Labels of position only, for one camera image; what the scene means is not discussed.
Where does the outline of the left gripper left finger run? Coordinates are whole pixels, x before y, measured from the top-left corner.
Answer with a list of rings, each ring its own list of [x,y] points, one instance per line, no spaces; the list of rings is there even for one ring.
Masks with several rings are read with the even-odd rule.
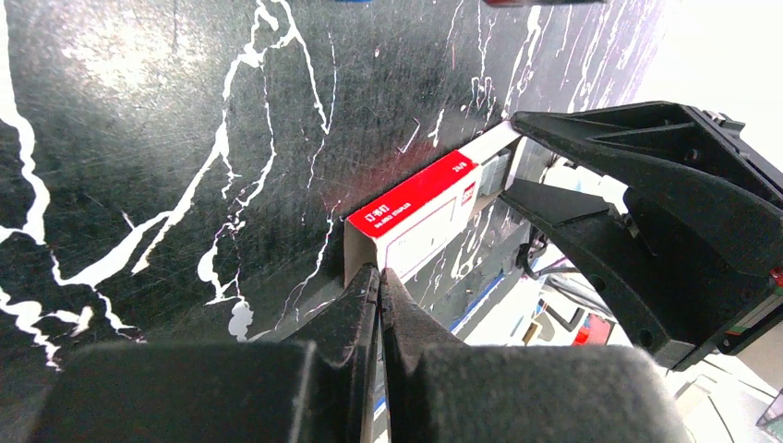
[[[282,341],[94,345],[75,355],[31,442],[369,442],[379,271]]]

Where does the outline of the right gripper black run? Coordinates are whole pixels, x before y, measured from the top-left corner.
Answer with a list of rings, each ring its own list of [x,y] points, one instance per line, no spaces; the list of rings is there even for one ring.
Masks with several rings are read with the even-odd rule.
[[[635,189],[633,234],[612,205],[518,179],[502,199],[551,240],[632,343],[683,371],[736,355],[782,320],[782,174],[726,114],[642,102],[519,111],[523,135]]]

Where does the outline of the red white staple box sleeve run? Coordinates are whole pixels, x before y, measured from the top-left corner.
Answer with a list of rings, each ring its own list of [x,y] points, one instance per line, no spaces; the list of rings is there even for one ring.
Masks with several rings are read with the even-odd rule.
[[[466,226],[476,204],[482,166],[453,151],[345,220],[344,278],[362,265],[416,275]]]

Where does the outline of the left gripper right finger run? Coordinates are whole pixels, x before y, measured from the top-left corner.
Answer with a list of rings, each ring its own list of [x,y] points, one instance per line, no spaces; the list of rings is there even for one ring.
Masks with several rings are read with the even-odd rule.
[[[471,346],[391,269],[379,327],[392,442],[686,442],[651,357],[627,346]]]

